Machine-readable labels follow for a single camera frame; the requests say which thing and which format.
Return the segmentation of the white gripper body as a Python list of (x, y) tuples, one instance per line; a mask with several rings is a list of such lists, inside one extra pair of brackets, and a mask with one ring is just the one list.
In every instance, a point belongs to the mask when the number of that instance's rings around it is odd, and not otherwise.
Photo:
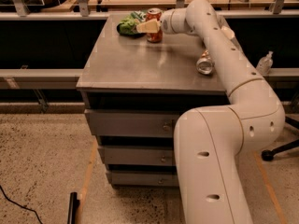
[(183, 34), (187, 32), (186, 9), (176, 8), (164, 12), (160, 18), (161, 29), (164, 33)]

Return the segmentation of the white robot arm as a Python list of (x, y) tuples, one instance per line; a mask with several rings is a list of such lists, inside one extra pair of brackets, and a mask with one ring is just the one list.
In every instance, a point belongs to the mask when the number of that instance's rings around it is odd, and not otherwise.
[(168, 10), (136, 29), (198, 35), (230, 101), (193, 108), (176, 123), (174, 152), (186, 224), (253, 224), (235, 157), (278, 138), (285, 123), (280, 100), (206, 0)]

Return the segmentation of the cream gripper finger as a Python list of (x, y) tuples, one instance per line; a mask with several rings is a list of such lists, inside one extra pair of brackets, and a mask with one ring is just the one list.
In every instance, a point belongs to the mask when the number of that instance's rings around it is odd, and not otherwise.
[(136, 26), (136, 30), (139, 33), (151, 33), (155, 34), (160, 31), (161, 24), (157, 19), (141, 22)]

